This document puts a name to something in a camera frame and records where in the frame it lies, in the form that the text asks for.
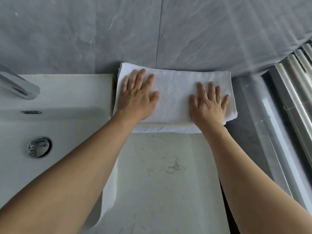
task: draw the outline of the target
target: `faucet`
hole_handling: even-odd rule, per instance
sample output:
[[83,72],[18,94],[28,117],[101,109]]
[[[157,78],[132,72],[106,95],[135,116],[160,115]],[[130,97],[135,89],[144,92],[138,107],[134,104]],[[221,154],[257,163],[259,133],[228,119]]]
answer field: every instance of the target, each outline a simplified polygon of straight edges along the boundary
[[34,99],[40,94],[37,85],[15,74],[9,68],[0,64],[0,86],[12,91],[25,99]]

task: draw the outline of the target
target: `finger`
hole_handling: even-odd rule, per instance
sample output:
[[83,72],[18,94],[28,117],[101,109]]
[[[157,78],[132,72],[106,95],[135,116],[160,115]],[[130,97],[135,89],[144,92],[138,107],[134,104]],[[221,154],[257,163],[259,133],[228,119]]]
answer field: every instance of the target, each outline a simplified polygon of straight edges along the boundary
[[142,89],[144,89],[146,93],[149,93],[151,91],[154,80],[155,80],[154,74],[151,74],[146,80],[144,86],[142,87]]
[[127,91],[127,88],[128,88],[128,80],[129,80],[129,76],[125,76],[124,77],[124,80],[122,82],[122,87],[121,87],[121,91],[124,93]]
[[135,89],[138,89],[138,90],[141,89],[145,75],[146,75],[145,69],[142,69],[139,71],[138,76],[137,76],[136,81],[135,81]]
[[221,108],[222,108],[222,110],[224,111],[224,113],[225,113],[225,111],[227,110],[227,106],[228,106],[228,104],[229,104],[229,101],[230,101],[230,97],[229,97],[229,95],[226,95],[226,96],[224,97],[224,99],[223,99],[222,104],[221,104]]
[[200,101],[208,99],[205,87],[201,82],[197,83],[197,89],[198,89],[198,95],[199,95]]
[[137,75],[138,75],[138,70],[133,70],[131,73],[130,80],[129,80],[128,89],[132,90],[135,87],[135,79]]
[[159,97],[160,97],[160,92],[159,91],[156,91],[153,93],[151,99],[150,99],[150,105],[152,106],[152,109],[154,111],[156,105],[157,105],[157,102],[159,100]]
[[213,82],[208,84],[208,99],[210,101],[216,101],[216,91]]
[[216,87],[216,103],[219,105],[222,103],[222,92],[220,86]]
[[189,107],[191,111],[198,108],[197,97],[193,94],[189,97]]

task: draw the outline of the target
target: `folded towel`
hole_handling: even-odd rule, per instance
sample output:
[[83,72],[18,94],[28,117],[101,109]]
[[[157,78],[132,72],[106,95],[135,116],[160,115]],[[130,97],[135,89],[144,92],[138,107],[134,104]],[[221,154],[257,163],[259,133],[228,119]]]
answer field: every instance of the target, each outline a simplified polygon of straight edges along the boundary
[[[142,66],[122,63],[119,68],[116,102],[114,113],[117,110],[118,96],[123,78],[130,75],[134,69],[141,70]],[[227,71],[191,72],[176,70],[146,69],[146,78],[155,75],[152,92],[160,91],[160,98],[154,113],[142,120],[132,133],[201,133],[190,118],[188,98],[197,95],[197,82],[202,82],[207,90],[208,82],[213,81],[222,90],[222,97],[230,96],[230,102],[225,114],[224,123],[237,117],[233,94],[231,73]]]

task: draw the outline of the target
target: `white sink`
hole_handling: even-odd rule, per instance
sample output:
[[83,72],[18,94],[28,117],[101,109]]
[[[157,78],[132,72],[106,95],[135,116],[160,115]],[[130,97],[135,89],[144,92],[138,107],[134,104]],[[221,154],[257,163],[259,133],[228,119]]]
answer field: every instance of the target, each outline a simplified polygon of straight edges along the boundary
[[[112,75],[21,75],[38,85],[40,95],[25,100],[0,88],[0,207],[110,118]],[[39,111],[42,114],[23,114]],[[48,137],[52,149],[42,158],[26,154],[34,138]],[[116,166],[84,228],[94,226],[116,196]]]

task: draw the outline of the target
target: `forearm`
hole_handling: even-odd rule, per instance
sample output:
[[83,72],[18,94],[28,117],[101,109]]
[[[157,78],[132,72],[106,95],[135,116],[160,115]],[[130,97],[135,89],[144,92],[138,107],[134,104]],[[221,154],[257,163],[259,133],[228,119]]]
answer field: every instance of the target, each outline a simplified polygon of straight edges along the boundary
[[136,122],[114,116],[0,210],[1,233],[77,233]]
[[242,234],[312,232],[312,218],[306,210],[246,155],[225,127],[207,128],[203,134]]

